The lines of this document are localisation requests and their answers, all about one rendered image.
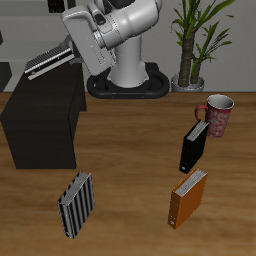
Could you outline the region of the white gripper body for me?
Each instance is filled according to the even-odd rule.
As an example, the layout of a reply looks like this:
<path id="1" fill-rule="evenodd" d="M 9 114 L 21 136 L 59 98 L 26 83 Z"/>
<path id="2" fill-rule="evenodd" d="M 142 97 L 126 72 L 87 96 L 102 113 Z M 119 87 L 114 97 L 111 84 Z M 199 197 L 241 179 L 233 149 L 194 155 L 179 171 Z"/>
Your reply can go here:
<path id="1" fill-rule="evenodd" d="M 111 26 L 96 5 L 68 9 L 62 13 L 62 22 L 92 75 L 115 65 L 102 37 L 102 32 L 109 32 Z"/>

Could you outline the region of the striped book with white pages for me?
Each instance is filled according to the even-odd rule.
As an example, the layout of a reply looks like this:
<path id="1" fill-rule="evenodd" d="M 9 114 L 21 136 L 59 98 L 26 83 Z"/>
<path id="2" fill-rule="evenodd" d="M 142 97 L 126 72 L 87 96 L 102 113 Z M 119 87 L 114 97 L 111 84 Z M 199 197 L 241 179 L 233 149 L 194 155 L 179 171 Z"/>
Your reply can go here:
<path id="1" fill-rule="evenodd" d="M 79 171 L 57 205 L 64 234 L 74 239 L 95 206 L 92 176 Z"/>
<path id="2" fill-rule="evenodd" d="M 67 45 L 59 45 L 25 64 L 24 73 L 29 80 L 33 80 L 38 76 L 72 60 L 74 54 Z"/>

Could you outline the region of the dark wooden shelf cabinet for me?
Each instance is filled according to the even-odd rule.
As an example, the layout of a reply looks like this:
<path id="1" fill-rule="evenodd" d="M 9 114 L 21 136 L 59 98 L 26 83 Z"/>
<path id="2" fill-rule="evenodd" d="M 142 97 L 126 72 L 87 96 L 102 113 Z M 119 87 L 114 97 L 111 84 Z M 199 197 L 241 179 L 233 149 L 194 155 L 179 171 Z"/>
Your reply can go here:
<path id="1" fill-rule="evenodd" d="M 18 169 L 74 169 L 73 140 L 86 109 L 80 64 L 63 64 L 30 80 L 22 76 L 0 122 Z"/>

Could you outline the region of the black book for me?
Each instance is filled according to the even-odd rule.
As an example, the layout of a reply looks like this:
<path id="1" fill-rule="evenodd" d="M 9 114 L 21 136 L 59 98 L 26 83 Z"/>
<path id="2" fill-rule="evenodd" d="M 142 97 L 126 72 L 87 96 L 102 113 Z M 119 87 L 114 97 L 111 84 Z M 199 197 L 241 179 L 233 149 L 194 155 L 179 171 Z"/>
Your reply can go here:
<path id="1" fill-rule="evenodd" d="M 204 152 L 209 124 L 199 120 L 184 136 L 179 170 L 188 174 Z"/>

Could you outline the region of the orange book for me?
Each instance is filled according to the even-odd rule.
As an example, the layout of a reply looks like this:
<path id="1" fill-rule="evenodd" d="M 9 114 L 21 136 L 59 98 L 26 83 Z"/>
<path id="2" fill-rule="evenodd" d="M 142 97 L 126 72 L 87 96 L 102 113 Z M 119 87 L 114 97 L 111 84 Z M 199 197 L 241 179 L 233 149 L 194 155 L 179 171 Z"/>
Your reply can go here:
<path id="1" fill-rule="evenodd" d="M 172 189 L 168 224 L 177 230 L 200 206 L 208 173 L 194 169 Z"/>

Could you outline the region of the dark background block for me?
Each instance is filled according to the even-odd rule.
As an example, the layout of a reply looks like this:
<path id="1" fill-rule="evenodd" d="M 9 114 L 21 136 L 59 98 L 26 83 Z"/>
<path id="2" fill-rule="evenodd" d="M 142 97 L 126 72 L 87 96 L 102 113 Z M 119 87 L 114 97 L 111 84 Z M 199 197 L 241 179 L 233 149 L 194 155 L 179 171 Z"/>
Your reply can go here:
<path id="1" fill-rule="evenodd" d="M 0 62 L 0 92 L 5 89 L 11 77 L 10 64 L 8 62 Z"/>

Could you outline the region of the green pot plant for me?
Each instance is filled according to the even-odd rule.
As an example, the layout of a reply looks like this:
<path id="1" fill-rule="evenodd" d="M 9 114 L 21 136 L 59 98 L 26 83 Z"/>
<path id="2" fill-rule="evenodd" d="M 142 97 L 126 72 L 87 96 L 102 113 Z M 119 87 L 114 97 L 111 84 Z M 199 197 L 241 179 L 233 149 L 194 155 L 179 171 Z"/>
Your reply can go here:
<path id="1" fill-rule="evenodd" d="M 219 21 L 208 28 L 205 24 L 234 2 L 235 0 L 223 0 L 216 4 L 216 1 L 213 1 L 205 10 L 202 10 L 201 0 L 182 0 L 182 12 L 175 9 L 178 19 L 172 22 L 172 26 L 177 24 L 181 29 L 180 32 L 176 31 L 176 35 L 179 39 L 177 44 L 182 52 L 179 73 L 171 79 L 173 92 L 203 91 L 205 82 L 199 76 L 202 63 L 206 60 L 214 60 L 211 54 L 215 50 L 231 44 L 231 41 L 225 41 L 229 28 L 213 38 Z"/>

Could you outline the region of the red and white mug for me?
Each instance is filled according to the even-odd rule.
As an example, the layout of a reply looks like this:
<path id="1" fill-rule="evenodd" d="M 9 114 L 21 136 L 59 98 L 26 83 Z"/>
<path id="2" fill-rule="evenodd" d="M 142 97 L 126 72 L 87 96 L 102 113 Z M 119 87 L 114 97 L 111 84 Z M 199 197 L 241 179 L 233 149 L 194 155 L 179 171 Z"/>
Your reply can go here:
<path id="1" fill-rule="evenodd" d="M 198 105 L 195 108 L 195 118 L 198 118 L 200 109 L 205 110 L 205 122 L 209 124 L 207 135 L 211 138 L 220 138 L 225 132 L 234 101 L 222 94 L 210 95 L 205 105 Z"/>

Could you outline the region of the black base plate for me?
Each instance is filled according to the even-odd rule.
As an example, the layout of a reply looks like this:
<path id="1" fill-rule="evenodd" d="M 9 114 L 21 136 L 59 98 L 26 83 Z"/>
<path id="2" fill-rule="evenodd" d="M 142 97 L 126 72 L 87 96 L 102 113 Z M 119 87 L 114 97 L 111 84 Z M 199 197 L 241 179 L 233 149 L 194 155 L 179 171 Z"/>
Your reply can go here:
<path id="1" fill-rule="evenodd" d="M 169 79 L 159 71 L 154 62 L 145 63 L 149 79 L 134 88 L 122 88 L 107 79 L 110 68 L 87 80 L 87 90 L 98 99 L 157 99 L 164 97 L 170 88 Z"/>

